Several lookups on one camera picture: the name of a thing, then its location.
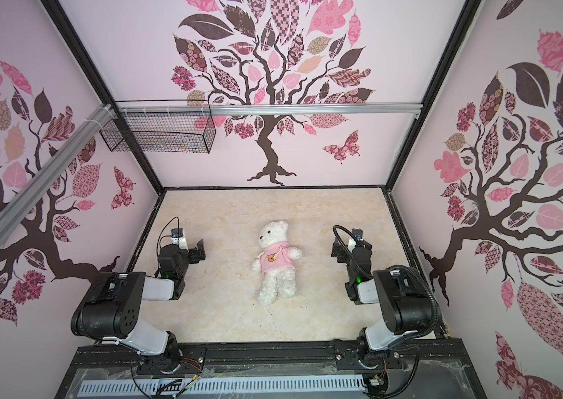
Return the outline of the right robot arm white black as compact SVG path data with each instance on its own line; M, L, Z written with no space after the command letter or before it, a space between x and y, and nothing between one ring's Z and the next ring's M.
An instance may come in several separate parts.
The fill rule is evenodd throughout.
M371 244L354 239L350 247L336 238L331 256L346 266L346 293L357 305L379 305L380 317L359 334L361 346L371 352L390 351L434 332L440 311L431 289L409 266L371 269Z

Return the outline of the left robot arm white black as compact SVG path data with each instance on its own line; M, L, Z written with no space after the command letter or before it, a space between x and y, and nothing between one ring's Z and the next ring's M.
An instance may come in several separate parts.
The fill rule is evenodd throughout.
M144 357L182 357L171 332L153 327L140 317L148 301L175 301L185 289L188 268L206 259L204 241L191 249L169 244L158 251L158 272L101 273L73 313L73 335L129 347Z

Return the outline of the white teddy bear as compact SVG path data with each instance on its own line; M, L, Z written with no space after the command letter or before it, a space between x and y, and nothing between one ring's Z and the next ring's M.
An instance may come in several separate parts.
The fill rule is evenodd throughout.
M284 220L273 221L261 229L258 238L261 252L251 265L262 277L257 295L261 305L296 296L295 262L302 257L302 251L290 244L288 230L289 224Z

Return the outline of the pink teddy hoodie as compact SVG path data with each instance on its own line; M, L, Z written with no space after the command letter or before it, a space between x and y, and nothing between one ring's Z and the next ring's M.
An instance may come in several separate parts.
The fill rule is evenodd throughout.
M257 270L259 270L263 276L266 276L276 270L295 269L296 266L290 256L291 250L292 247L285 241L270 245L259 255Z

